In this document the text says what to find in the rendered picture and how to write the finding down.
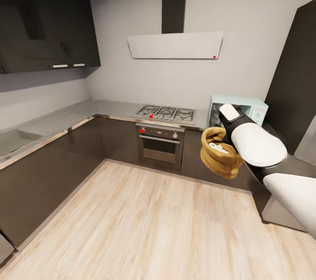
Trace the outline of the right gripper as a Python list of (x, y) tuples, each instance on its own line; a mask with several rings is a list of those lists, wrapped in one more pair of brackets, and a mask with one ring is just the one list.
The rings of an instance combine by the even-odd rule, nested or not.
[(229, 145), (232, 145), (233, 147), (235, 147), (233, 142), (232, 142), (232, 140), (231, 140), (231, 138), (230, 138), (230, 136), (227, 133), (222, 138), (222, 142), (226, 143), (226, 144), (229, 144)]

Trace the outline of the popcorn bag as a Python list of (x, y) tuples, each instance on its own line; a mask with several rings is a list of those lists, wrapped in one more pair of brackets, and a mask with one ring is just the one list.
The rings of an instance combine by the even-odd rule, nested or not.
[[(201, 136), (202, 149), (201, 159), (203, 163), (215, 174), (226, 178), (233, 179), (239, 172), (239, 167), (243, 160), (235, 147), (222, 142), (222, 138), (226, 134), (225, 128), (210, 127), (204, 131)], [(221, 146), (224, 152), (210, 146)]]

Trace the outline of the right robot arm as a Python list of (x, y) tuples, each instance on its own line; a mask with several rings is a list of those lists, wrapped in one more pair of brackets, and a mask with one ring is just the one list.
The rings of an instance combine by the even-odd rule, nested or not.
[(224, 104), (219, 119), (250, 172), (316, 241), (316, 166), (292, 156), (279, 138), (237, 105)]

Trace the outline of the microwave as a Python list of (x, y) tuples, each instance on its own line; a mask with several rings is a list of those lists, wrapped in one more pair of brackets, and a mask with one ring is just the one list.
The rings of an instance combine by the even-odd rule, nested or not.
[(262, 127), (263, 119), (268, 109), (268, 105), (262, 102), (257, 97), (244, 96), (228, 96), (228, 95), (211, 95), (208, 118), (211, 127), (221, 127), (221, 120), (219, 119), (219, 109), (224, 105), (231, 103), (237, 105), (242, 112), (254, 120)]

